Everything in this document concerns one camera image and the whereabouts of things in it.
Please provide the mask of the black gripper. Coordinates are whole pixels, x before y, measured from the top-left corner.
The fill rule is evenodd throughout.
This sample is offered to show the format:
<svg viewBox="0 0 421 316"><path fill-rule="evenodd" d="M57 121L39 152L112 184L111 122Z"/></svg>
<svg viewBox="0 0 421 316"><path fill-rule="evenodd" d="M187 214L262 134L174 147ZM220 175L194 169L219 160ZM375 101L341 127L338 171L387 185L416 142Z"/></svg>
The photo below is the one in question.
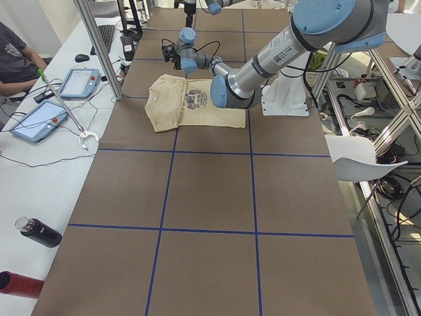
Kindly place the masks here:
<svg viewBox="0 0 421 316"><path fill-rule="evenodd" d="M192 28L193 17L194 14L197 12L196 3L186 3L184 5L184 12L186 13L186 27Z"/></svg>
<svg viewBox="0 0 421 316"><path fill-rule="evenodd" d="M164 61L166 63L171 62L174 64L174 70L180 70L181 69L181 58L179 54L176 51L176 45L170 44L170 45L162 45L162 54L164 56Z"/></svg>

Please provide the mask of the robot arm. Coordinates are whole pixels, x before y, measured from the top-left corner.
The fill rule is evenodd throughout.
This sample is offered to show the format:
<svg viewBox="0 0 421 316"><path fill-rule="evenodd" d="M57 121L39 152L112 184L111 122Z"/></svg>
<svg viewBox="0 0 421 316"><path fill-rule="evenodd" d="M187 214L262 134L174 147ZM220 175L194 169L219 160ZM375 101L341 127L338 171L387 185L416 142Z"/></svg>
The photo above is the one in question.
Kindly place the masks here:
<svg viewBox="0 0 421 316"><path fill-rule="evenodd" d="M224 7L231 7L242 0L205 0L207 10L203 9L206 13L217 15ZM197 12L197 0L173 0L174 8L177 9L180 5L184 6L186 14L186 27L191 28L193 24L193 16Z"/></svg>
<svg viewBox="0 0 421 316"><path fill-rule="evenodd" d="M161 47L166 62L186 73L208 69L214 78L210 99L222 109L250 109L262 97L261 84L306 52L329 42L339 53L379 47L385 39L387 1L298 1L289 26L241 68L230 68L214 55L200 54L192 28L185 27L178 41Z"/></svg>

